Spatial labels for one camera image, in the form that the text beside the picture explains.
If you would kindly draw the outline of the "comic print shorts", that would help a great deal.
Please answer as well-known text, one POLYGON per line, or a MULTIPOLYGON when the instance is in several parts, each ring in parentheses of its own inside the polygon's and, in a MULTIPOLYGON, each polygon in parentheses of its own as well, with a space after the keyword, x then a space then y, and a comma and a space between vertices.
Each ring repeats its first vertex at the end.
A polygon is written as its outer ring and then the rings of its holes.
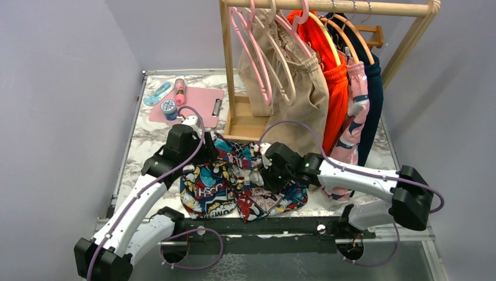
POLYGON ((180 180, 182 206, 192 219, 221 217, 237 210, 244 222, 295 211, 308 202, 305 185, 290 181, 278 193, 263 187, 258 144, 213 136, 216 162, 190 166, 180 180))

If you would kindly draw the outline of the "cream plastic hanger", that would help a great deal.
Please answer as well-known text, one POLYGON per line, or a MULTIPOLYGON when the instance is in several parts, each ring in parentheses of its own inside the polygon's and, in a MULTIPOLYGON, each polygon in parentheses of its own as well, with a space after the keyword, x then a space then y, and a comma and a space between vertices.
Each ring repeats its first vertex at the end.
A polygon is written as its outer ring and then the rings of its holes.
POLYGON ((258 16, 255 16, 256 22, 263 27, 263 32, 264 35, 268 38, 268 42, 271 45, 271 47, 274 49, 276 58, 278 58, 278 62, 276 63, 276 69, 272 67, 272 65, 268 66, 268 70, 271 72, 273 75, 274 79, 274 89, 277 89, 280 95, 282 96, 284 102, 288 106, 292 106, 294 104, 295 98, 296 98, 296 90, 295 90, 295 85, 294 81, 292 79, 292 75, 290 72, 290 68, 287 64, 287 61, 285 59, 285 55, 279 46, 279 44, 276 42, 274 36, 270 32, 270 25, 275 21, 277 17, 277 9, 276 9, 276 2, 275 1, 269 1, 270 3, 270 11, 267 16, 265 16, 265 23, 262 23, 260 18, 258 16), (288 82, 288 88, 285 88, 284 85, 282 84, 280 78, 279 78, 279 71, 283 70, 284 74, 286 76, 286 80, 288 82))

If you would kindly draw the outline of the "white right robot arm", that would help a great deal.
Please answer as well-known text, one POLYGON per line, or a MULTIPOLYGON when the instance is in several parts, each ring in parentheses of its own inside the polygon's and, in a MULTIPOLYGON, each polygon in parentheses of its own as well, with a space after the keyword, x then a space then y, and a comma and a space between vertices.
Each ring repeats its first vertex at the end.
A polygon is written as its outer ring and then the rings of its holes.
POLYGON ((262 143, 258 152, 262 156, 263 186, 272 192, 286 190, 295 183, 303 187, 342 187, 376 197, 375 202, 345 208, 337 223, 339 234, 345 238, 393 222, 414 231, 426 230, 434 192, 411 166, 376 170, 317 153, 300 156, 280 142, 262 143))

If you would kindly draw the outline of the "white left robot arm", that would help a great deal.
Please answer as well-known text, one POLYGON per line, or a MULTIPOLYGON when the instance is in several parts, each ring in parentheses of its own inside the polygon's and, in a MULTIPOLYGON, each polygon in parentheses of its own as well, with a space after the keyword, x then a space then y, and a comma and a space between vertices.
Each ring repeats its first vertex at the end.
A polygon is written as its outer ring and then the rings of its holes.
POLYGON ((148 158, 133 191, 91 239, 74 247, 77 273, 86 280, 129 280, 133 268, 160 241, 177 240, 184 232, 184 215, 170 207, 143 220, 152 206, 182 176, 187 165, 217 160, 212 135, 196 125, 176 124, 166 144, 148 158))

